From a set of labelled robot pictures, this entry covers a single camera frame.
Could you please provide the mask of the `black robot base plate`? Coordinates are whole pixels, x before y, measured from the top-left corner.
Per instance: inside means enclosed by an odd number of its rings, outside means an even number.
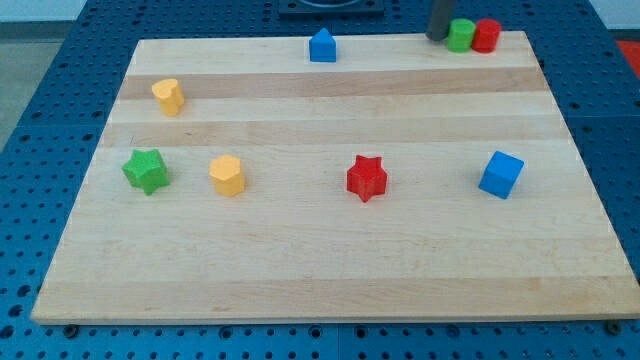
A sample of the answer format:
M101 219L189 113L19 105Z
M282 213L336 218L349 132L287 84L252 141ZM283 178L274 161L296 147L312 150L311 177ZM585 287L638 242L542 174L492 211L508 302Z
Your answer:
M280 17L380 15L385 12L383 0L278 0Z

